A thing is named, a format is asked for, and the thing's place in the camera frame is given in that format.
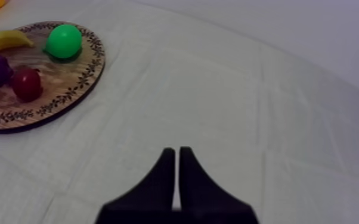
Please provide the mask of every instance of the wooden plate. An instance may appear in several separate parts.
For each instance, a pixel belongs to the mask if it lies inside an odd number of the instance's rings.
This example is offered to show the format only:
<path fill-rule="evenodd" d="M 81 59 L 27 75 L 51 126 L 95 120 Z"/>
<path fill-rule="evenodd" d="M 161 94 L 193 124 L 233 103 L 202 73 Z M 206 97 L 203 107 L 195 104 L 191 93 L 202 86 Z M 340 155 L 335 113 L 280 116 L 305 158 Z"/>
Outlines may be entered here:
<path fill-rule="evenodd" d="M 34 41 L 34 48 L 14 48 L 0 52 L 10 67 L 39 69 L 43 94 L 32 102 L 21 102 L 12 88 L 0 88 L 0 130 L 32 127 L 68 110 L 96 85 L 104 67 L 104 48 L 99 38 L 87 28 L 75 25 L 82 33 L 82 52 L 69 63 L 58 63 L 42 52 L 53 28 L 59 21 L 34 23 L 18 29 Z"/>

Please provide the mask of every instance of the banana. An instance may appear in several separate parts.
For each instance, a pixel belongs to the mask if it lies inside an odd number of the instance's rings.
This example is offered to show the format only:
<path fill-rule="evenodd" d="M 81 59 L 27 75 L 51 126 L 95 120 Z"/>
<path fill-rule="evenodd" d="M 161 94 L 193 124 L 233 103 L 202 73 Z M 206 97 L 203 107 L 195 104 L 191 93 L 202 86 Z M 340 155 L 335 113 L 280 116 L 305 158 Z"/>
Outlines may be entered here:
<path fill-rule="evenodd" d="M 33 47 L 34 45 L 35 44 L 19 30 L 0 31 L 0 50 L 15 48 L 18 46 Z"/>

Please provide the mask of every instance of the white wall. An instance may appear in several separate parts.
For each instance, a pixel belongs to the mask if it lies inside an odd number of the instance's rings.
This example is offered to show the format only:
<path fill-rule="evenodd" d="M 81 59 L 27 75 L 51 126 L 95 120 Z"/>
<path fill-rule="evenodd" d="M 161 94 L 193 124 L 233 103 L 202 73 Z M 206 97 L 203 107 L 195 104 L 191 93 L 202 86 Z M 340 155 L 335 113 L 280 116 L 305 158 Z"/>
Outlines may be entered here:
<path fill-rule="evenodd" d="M 137 0 L 259 39 L 359 88 L 359 0 Z"/>

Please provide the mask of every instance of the decorative leaf pattern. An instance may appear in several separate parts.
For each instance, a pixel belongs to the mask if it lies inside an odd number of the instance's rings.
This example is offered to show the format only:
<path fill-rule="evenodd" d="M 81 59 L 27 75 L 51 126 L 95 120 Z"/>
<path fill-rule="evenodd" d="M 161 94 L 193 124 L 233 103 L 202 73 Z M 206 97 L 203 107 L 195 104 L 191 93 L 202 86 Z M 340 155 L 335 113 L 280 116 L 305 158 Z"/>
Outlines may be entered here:
<path fill-rule="evenodd" d="M 41 30 L 41 29 L 54 29 L 57 26 L 64 24 L 62 22 L 46 22 L 46 23 L 36 23 L 30 26 L 22 27 L 19 30 L 27 33 L 33 30 Z M 95 75 L 95 70 L 98 66 L 102 65 L 101 57 L 104 56 L 103 45 L 99 38 L 89 30 L 84 29 L 83 27 L 76 26 L 80 31 L 83 37 L 86 37 L 86 41 L 88 41 L 91 45 L 91 49 L 93 50 L 93 55 L 96 59 L 93 59 L 90 64 L 87 65 L 85 72 L 78 77 L 78 81 L 75 86 L 69 87 L 67 91 L 62 94 L 56 96 L 49 104 L 43 105 L 40 109 L 34 110 L 22 110 L 22 111 L 8 111 L 0 114 L 0 123 L 8 123 L 13 122 L 15 120 L 27 120 L 29 117 L 33 117 L 35 114 L 43 117 L 49 113 L 53 113 L 53 109 L 57 108 L 59 105 L 64 105 L 65 103 L 72 101 L 74 95 L 77 94 L 78 89 L 83 89 L 85 86 L 90 85 L 89 77 Z"/>

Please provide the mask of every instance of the red plastic fruit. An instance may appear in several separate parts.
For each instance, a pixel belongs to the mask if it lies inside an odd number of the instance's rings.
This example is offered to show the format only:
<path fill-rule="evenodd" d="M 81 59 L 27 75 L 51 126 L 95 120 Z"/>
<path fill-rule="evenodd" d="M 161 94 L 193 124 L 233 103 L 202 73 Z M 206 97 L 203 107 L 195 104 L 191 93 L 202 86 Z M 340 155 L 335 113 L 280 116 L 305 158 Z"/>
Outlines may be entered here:
<path fill-rule="evenodd" d="M 19 70 L 11 81 L 14 93 L 25 102 L 33 101 L 42 95 L 41 77 L 34 69 Z"/>

